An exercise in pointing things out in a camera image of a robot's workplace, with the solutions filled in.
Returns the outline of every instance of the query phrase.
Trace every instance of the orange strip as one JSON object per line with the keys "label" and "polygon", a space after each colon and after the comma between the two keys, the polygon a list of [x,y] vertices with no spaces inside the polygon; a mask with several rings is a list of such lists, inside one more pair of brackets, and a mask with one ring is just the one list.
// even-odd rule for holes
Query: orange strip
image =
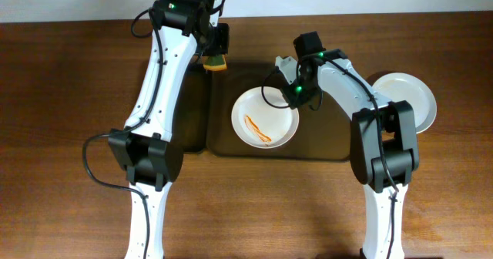
{"label": "orange strip", "polygon": [[260,132],[259,127],[257,125],[255,125],[255,123],[253,123],[252,119],[249,116],[245,115],[244,119],[245,119],[246,127],[248,127],[248,129],[250,129],[250,131],[255,133],[259,137],[260,140],[262,140],[265,143],[272,142],[271,138],[269,138],[268,136],[266,136],[262,132]]}

